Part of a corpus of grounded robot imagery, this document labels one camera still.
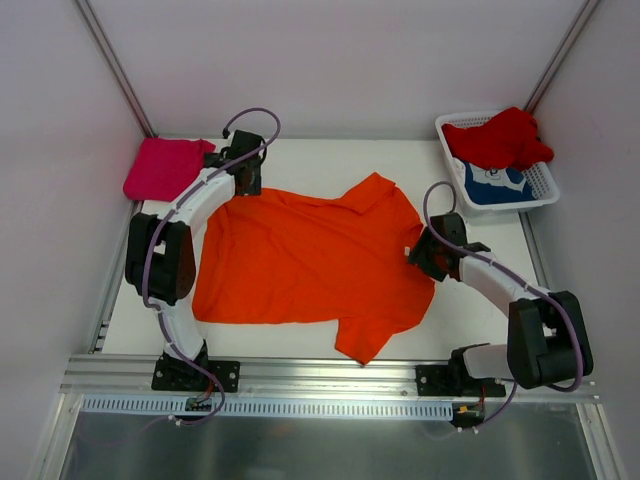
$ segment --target laundry basket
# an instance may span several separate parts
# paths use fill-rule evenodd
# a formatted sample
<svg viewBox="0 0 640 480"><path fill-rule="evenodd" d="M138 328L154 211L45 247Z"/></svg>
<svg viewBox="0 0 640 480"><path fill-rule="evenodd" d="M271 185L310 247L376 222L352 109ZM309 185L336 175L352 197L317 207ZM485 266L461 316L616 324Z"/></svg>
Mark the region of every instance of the laundry basket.
<svg viewBox="0 0 640 480"><path fill-rule="evenodd" d="M446 157L447 170L451 174L453 179L453 185L458 194L462 211L466 216L478 216L484 213L499 213L499 212L526 212L532 208L539 207L541 205L548 205L555 203L560 198L560 191L556 185L556 182L551 176L549 167L546 163L536 163L528 170L524 170L524 174L527 182L531 186L533 196L535 200L529 202L516 202L516 203L496 203L488 205L479 205L475 203L471 198L464 186L464 172L456 167L456 158L451 154L447 140L442 132L442 126L445 123L459 128L469 128L484 125L491 117L497 115L500 111L487 111L487 112L473 112L473 113L454 113L452 115L442 115L436 119L436 129L438 130L438 137L444 147L444 153Z"/></svg>

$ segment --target white panel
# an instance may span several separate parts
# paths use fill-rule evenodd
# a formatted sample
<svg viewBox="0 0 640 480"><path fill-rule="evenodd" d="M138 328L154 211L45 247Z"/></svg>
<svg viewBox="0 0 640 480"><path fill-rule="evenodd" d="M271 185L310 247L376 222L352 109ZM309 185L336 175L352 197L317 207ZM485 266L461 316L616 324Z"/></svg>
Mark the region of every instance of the white panel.
<svg viewBox="0 0 640 480"><path fill-rule="evenodd" d="M607 417L640 475L640 3L595 13L537 117L562 196L533 216L553 286L580 298Z"/></svg>
<svg viewBox="0 0 640 480"><path fill-rule="evenodd" d="M21 479L94 327L141 135L71 1L1 2L0 69L0 465Z"/></svg>
<svg viewBox="0 0 640 480"><path fill-rule="evenodd" d="M438 115L522 106L582 0L92 3L161 133L264 105L285 136L435 138Z"/></svg>

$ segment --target red cloth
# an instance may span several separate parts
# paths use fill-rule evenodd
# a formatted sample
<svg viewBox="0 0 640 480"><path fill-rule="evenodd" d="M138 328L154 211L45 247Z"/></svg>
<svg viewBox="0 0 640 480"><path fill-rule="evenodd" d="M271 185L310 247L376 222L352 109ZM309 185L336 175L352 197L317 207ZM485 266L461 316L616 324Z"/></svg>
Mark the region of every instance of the red cloth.
<svg viewBox="0 0 640 480"><path fill-rule="evenodd" d="M131 200L172 202L204 166L204 154L216 146L206 140L147 138L122 190Z"/></svg>
<svg viewBox="0 0 640 480"><path fill-rule="evenodd" d="M537 138L535 118L516 107L499 113L480 127L445 124L442 132L454 157L485 170L512 167L522 171L534 163L553 159L553 150Z"/></svg>
<svg viewBox="0 0 640 480"><path fill-rule="evenodd" d="M377 173L341 198L264 188L209 218L193 299L203 322L339 320L335 348L365 364L415 327L434 282L409 265L417 212Z"/></svg>

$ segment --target orange polo shirt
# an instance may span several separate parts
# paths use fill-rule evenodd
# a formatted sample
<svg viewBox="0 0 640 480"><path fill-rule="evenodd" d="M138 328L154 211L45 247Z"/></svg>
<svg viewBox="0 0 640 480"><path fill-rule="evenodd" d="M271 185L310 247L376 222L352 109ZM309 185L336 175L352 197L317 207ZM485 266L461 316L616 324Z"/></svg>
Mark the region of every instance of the orange polo shirt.
<svg viewBox="0 0 640 480"><path fill-rule="evenodd" d="M434 282L409 265L422 223L377 173L334 200L263 189L209 219L193 312L203 322L339 320L335 348L362 364L415 327Z"/></svg>

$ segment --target pink cloth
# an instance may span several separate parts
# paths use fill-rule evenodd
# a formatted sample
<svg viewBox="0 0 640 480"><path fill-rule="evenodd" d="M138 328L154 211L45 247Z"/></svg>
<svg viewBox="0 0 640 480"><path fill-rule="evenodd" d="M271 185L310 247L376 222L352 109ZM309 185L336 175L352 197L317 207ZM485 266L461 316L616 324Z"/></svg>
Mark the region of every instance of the pink cloth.
<svg viewBox="0 0 640 480"><path fill-rule="evenodd" d="M204 154L215 148L206 140L146 138L122 190L131 200L172 202L196 179Z"/></svg>

